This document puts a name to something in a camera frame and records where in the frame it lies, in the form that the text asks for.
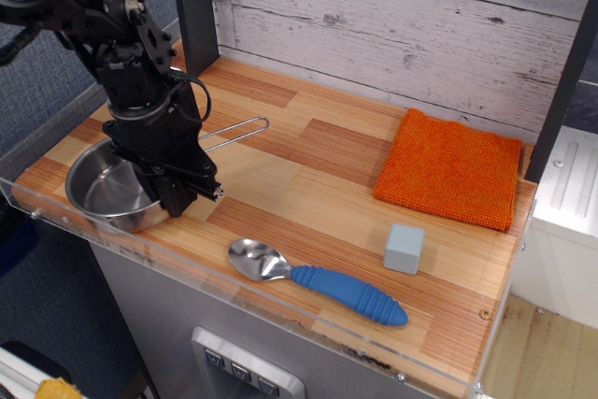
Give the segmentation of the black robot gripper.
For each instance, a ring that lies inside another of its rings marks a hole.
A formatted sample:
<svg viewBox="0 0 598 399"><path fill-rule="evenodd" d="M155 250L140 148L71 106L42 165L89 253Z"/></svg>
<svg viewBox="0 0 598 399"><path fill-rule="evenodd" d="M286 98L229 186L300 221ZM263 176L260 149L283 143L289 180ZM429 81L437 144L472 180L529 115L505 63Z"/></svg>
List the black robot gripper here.
<svg viewBox="0 0 598 399"><path fill-rule="evenodd" d="M163 203L180 217L203 196L222 196L218 169L198 142L203 125L189 81L174 83L153 106L125 109L110 102L112 120L103 131L116 154L132 163L135 177L151 202Z"/></svg>

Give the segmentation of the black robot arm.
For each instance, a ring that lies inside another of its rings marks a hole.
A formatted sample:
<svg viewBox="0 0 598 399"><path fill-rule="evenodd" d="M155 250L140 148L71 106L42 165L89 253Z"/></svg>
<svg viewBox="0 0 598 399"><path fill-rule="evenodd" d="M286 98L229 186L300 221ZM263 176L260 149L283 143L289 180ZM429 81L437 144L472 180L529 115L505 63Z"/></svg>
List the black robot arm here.
<svg viewBox="0 0 598 399"><path fill-rule="evenodd" d="M107 93L113 152L171 217L198 197L221 197L216 165L199 145L208 112L194 98L198 80L172 68L174 49L145 0L1 0L1 20L20 27L2 64L44 30L77 54Z"/></svg>

